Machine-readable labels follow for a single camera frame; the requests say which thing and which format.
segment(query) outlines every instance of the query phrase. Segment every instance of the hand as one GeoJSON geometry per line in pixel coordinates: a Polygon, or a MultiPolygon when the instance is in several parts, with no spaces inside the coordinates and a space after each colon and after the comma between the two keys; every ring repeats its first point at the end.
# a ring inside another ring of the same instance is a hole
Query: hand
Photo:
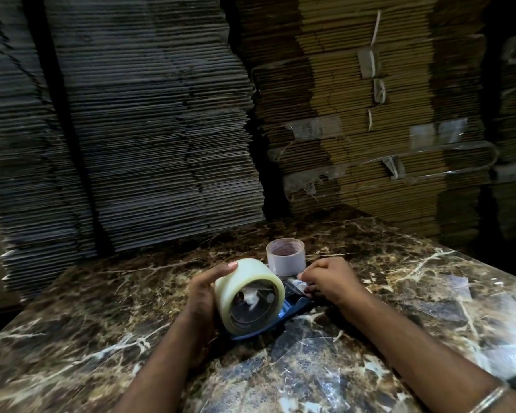
{"type": "Polygon", "coordinates": [[[182,312],[199,331],[203,340],[210,340],[214,334],[214,282],[237,269],[237,262],[216,265],[214,268],[194,277],[189,283],[189,298],[182,312]]]}
{"type": "Polygon", "coordinates": [[[298,277],[308,283],[304,290],[306,295],[311,297],[321,292],[339,308],[354,302],[357,297],[369,295],[352,267],[340,256],[318,259],[298,277]]]}

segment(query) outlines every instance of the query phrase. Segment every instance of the person's left hand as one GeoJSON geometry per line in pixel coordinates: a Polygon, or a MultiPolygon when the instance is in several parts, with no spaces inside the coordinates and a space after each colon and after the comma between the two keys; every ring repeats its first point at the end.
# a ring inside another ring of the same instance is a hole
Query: person's left hand
{"type": "Polygon", "coordinates": [[[237,262],[216,265],[194,277],[189,283],[189,298],[183,315],[195,323],[198,333],[206,343],[214,334],[214,282],[237,269],[237,262]]]}

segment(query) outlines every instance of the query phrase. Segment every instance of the metal bangle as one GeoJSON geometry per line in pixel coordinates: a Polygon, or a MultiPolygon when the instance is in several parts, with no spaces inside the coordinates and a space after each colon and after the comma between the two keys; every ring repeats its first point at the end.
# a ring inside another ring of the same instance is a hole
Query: metal bangle
{"type": "Polygon", "coordinates": [[[493,390],[489,396],[478,403],[474,409],[470,410],[470,413],[482,413],[487,411],[490,407],[493,406],[493,404],[497,403],[502,398],[502,396],[504,396],[506,392],[509,391],[509,389],[510,385],[506,381],[503,381],[501,385],[493,390]]]}

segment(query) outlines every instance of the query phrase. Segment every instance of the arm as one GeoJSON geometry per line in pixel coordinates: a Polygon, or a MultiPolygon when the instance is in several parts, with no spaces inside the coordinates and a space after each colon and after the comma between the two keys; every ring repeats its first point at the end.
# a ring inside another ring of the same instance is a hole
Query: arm
{"type": "Polygon", "coordinates": [[[237,268],[217,265],[193,278],[183,312],[132,381],[115,413],[164,413],[176,410],[187,372],[213,333],[213,283],[237,268]]]}
{"type": "MultiPolygon", "coordinates": [[[[500,385],[493,375],[375,298],[344,258],[320,259],[300,279],[311,284],[306,293],[321,291],[337,305],[432,411],[467,413],[500,385]]],[[[516,391],[506,393],[489,411],[516,412],[516,391]]]]}

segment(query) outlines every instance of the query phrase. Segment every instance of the forearm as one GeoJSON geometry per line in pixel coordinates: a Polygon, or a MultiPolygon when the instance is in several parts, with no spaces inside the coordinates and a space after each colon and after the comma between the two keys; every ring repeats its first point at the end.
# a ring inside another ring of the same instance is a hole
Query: forearm
{"type": "Polygon", "coordinates": [[[187,372],[201,345],[194,321],[182,312],[115,408],[116,413],[176,410],[187,372]]]}
{"type": "Polygon", "coordinates": [[[341,311],[434,412],[466,413],[500,385],[379,299],[363,295],[341,311]]]}

